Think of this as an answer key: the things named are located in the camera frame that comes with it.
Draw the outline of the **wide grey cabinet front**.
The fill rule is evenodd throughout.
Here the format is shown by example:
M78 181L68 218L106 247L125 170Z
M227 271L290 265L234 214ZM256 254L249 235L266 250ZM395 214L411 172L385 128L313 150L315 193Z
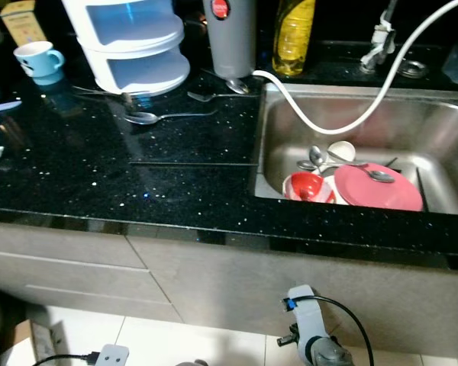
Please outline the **wide grey cabinet front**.
M360 318L373 348L458 358L458 271L132 236L182 320L282 336L282 299L303 284Z

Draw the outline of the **red and white bowl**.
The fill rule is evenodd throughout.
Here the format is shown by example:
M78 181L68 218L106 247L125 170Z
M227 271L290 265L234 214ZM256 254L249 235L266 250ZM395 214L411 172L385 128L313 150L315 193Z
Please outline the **red and white bowl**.
M334 189L320 175L293 173L282 182L282 195L289 200L334 204Z

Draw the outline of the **pink plate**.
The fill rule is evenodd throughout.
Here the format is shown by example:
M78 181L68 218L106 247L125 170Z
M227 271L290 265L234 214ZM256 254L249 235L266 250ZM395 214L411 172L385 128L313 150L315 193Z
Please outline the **pink plate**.
M369 171L392 175L394 182L373 181L363 170L341 166L334 172L334 189L347 204L394 210L422 210L420 191L403 174L375 163L366 163Z

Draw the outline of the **small white cup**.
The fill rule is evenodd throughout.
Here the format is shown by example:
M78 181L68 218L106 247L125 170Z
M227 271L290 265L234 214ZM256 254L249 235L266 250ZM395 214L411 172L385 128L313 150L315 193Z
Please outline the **small white cup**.
M327 147L327 162L349 162L356 158L356 147L348 142L334 142Z

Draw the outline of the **deep grey cabinet drawer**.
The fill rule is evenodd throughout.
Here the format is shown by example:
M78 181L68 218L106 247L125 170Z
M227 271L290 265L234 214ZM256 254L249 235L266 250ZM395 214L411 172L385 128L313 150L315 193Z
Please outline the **deep grey cabinet drawer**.
M0 291L41 306L182 321L144 268L0 253Z

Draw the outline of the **brown cardboard box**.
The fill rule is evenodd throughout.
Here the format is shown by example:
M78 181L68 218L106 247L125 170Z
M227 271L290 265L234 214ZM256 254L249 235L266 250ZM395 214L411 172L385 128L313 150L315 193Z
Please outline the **brown cardboard box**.
M33 366L56 354L49 328L27 319L5 333L0 342L0 366Z

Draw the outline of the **shallow grey cabinet drawer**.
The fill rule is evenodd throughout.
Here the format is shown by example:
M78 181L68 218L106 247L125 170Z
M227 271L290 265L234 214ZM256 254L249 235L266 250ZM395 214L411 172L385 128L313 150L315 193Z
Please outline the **shallow grey cabinet drawer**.
M0 223L0 252L85 264L145 268L127 238L121 235L38 229L23 224Z

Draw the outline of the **stainless steel sink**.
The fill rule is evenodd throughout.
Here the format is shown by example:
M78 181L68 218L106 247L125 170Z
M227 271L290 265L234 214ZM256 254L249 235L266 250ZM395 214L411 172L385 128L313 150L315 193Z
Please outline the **stainless steel sink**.
M327 133L317 133L293 111L274 84L264 88L256 139L258 167L251 192L281 198L282 182L298 171L312 144L348 142L360 161L386 164L415 184L421 172L429 210L458 215L458 91L391 88L364 123L336 133L372 104L376 88L288 84L285 91Z

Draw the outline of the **grey canister red round sticker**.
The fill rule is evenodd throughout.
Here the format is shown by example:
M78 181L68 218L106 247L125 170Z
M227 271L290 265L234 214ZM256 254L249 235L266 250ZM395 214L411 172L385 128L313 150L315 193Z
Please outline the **grey canister red round sticker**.
M214 72L223 79L256 69L257 0L202 0Z

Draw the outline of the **round steel hole cover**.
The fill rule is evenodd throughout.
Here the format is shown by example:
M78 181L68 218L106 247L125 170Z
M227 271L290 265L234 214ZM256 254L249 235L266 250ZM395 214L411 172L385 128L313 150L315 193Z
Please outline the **round steel hole cover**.
M397 74L406 78L421 79L428 76L428 67L417 60L404 60L397 68Z

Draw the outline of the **chrome tap with white tape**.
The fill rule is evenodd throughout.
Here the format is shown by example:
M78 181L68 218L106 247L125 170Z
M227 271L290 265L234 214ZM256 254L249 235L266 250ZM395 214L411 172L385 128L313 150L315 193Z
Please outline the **chrome tap with white tape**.
M389 0L386 10L382 12L379 23L373 28L371 50L360 60L360 70L366 74L375 73L380 64L390 53L395 52L395 30L391 25L391 17L398 0Z

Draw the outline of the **thin steel knife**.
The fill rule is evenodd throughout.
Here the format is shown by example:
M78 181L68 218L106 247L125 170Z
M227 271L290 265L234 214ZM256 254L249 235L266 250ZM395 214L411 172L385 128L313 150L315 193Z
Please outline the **thin steel knife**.
M131 104L134 101L134 98L131 97L128 93L110 93L109 91L101 91L101 90L93 90L93 88L83 88L79 87L78 85L72 86L73 93L77 95L99 95L99 97L110 98L111 100L115 100L118 102L122 102L122 104Z

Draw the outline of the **white tiered storage container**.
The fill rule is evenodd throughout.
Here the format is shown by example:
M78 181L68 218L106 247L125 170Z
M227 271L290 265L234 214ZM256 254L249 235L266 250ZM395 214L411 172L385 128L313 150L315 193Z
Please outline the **white tiered storage container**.
M94 80L103 90L160 95L183 83L190 63L173 0L62 0Z

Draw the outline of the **light blue mug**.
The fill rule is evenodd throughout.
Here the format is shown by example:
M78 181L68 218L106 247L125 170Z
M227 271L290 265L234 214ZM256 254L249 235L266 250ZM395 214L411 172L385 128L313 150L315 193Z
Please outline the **light blue mug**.
M65 78L62 70L65 58L49 41L36 41L19 46L13 55L18 59L24 73L38 86L49 86Z

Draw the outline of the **yellow cardboard packet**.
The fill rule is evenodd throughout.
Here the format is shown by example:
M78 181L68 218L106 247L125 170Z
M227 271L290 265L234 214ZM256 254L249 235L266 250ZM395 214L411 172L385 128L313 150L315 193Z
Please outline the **yellow cardboard packet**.
M34 14L34 7L36 0L20 0L9 2L0 11L0 18L17 46L47 41L47 36Z

